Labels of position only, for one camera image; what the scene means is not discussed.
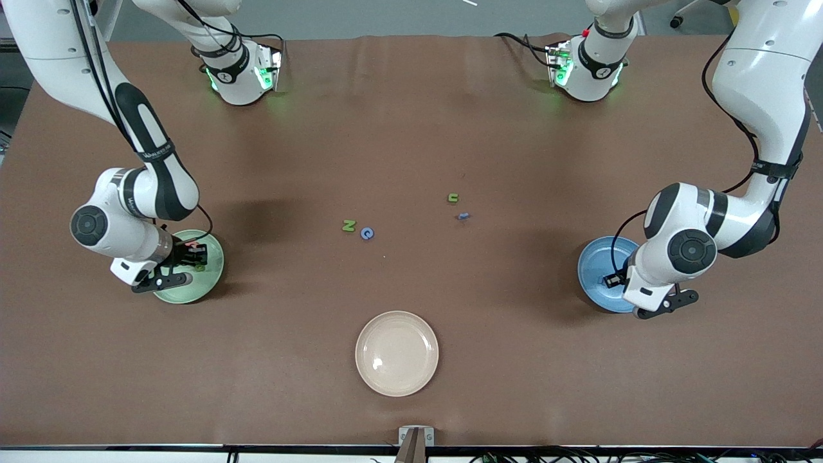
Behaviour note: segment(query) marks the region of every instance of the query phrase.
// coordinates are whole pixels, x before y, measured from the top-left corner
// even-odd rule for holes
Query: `brown paper surface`
[[[814,442],[816,128],[781,239],[719,259],[691,285],[699,303],[640,321],[595,310],[577,281],[583,246],[662,187],[747,172],[746,139],[700,87],[720,41],[640,38],[591,104],[500,39],[294,42],[284,92],[247,107],[209,90],[187,44],[112,44],[197,180],[226,272],[172,306],[76,244],[96,177],[139,162],[112,126],[34,90],[0,170],[0,443],[375,444],[409,423],[442,445]],[[192,227],[206,222],[171,224]],[[360,329],[392,310],[440,346],[401,399],[354,362]]]

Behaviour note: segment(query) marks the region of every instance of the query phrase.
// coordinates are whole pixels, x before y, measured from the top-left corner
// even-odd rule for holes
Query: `white robotic arm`
[[[602,99],[617,84],[625,54],[637,37],[635,13],[667,0],[586,0],[594,23],[552,50],[551,82],[580,101]]]
[[[683,183],[654,197],[644,222],[648,241],[618,278],[640,318],[696,300],[696,292],[681,292],[679,283],[704,273],[718,253],[740,258],[763,250],[802,159],[810,115],[803,82],[823,43],[823,2],[735,4],[740,20],[720,56],[713,89],[720,107],[756,136],[760,156],[740,198]]]
[[[149,219],[186,218],[198,205],[197,184],[148,99],[111,59],[85,0],[6,0],[3,6],[36,81],[55,100],[117,126],[143,162],[100,175],[70,221],[77,242],[114,258],[112,272],[133,287],[169,259],[196,260],[174,249],[174,238]]]
[[[227,103],[247,105],[275,88],[281,51],[242,38],[223,17],[237,12],[242,0],[133,1],[191,42],[193,52],[206,64],[212,88]]]

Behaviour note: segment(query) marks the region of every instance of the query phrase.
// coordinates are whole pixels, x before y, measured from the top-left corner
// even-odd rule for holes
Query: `black strap band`
[[[706,231],[711,237],[715,237],[726,220],[726,212],[728,211],[728,196],[719,191],[714,192],[714,206],[712,207],[712,215],[709,216],[709,222],[706,223]]]
[[[793,166],[774,164],[773,162],[757,160],[751,163],[751,171],[755,174],[766,175],[775,179],[793,179],[800,167],[800,162]]]
[[[237,42],[240,37],[240,31],[237,30],[234,24],[231,25],[231,31],[234,32],[234,34],[231,35],[231,41],[228,44],[225,44],[214,51],[203,51],[201,49],[194,48],[194,45],[192,45],[192,53],[194,54],[197,52],[196,56],[200,58],[219,58],[220,56],[224,56],[228,53],[239,51],[238,49],[235,49],[235,47],[237,46]]]
[[[240,56],[240,59],[237,60],[236,63],[232,64],[228,68],[213,68],[211,66],[206,66],[208,72],[220,81],[221,83],[235,83],[237,81],[237,76],[243,72],[246,67],[249,65],[249,49],[242,46],[243,48],[243,55]]]
[[[600,27],[600,25],[597,23],[597,21],[594,22],[594,30],[596,30],[598,34],[602,35],[603,37],[606,37],[607,39],[625,39],[626,37],[629,36],[629,34],[631,34],[631,30],[634,27],[635,27],[635,17],[634,16],[632,16],[629,19],[629,29],[626,29],[625,31],[618,32],[618,33],[609,32],[608,30],[604,30],[603,28]]]
[[[137,202],[134,199],[134,183],[137,181],[137,176],[140,175],[140,172],[143,172],[146,167],[141,167],[139,169],[133,169],[128,174],[126,174],[126,178],[123,179],[123,200],[126,202],[126,209],[128,209],[128,213],[132,214],[134,217],[139,218],[146,218],[146,215],[140,212],[140,209],[137,208]]]
[[[611,76],[611,74],[615,72],[621,64],[623,64],[623,58],[625,58],[624,55],[623,58],[616,63],[600,63],[586,53],[586,40],[580,42],[580,46],[578,47],[578,56],[580,57],[580,63],[583,64],[583,67],[588,69],[592,73],[592,78],[595,78],[598,81],[608,79],[609,76]]]
[[[149,152],[134,152],[143,162],[163,162],[174,152],[174,143],[169,140],[163,146]]]

